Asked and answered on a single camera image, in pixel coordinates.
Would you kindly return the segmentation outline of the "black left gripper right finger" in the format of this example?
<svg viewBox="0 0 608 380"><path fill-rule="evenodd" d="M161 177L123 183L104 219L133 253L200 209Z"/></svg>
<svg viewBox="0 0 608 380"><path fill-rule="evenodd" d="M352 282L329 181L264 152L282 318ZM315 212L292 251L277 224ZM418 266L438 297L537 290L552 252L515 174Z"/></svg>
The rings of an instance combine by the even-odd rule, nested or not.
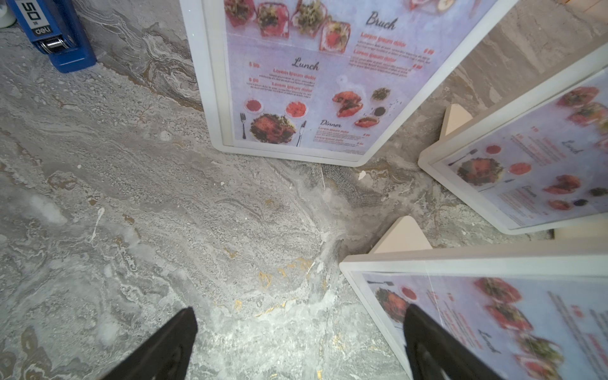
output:
<svg viewBox="0 0 608 380"><path fill-rule="evenodd" d="M501 379L418 306L406 310L403 330L413 379Z"/></svg>

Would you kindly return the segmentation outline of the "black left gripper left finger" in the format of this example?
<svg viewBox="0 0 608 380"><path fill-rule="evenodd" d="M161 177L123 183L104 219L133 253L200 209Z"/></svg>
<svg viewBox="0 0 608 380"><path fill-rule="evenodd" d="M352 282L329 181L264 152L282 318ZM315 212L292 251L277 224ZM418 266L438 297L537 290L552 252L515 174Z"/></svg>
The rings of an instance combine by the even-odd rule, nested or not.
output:
<svg viewBox="0 0 608 380"><path fill-rule="evenodd" d="M193 308L180 310L105 379L184 379L198 325Z"/></svg>

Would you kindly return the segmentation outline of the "white menu holder front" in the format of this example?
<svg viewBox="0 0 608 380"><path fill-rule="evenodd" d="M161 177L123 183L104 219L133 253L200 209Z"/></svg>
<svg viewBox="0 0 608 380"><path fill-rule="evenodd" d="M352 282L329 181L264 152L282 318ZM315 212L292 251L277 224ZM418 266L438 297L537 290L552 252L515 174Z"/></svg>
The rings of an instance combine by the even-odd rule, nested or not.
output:
<svg viewBox="0 0 608 380"><path fill-rule="evenodd" d="M431 247L411 217L340 263L406 373L419 307L503 379L607 377L607 240Z"/></svg>

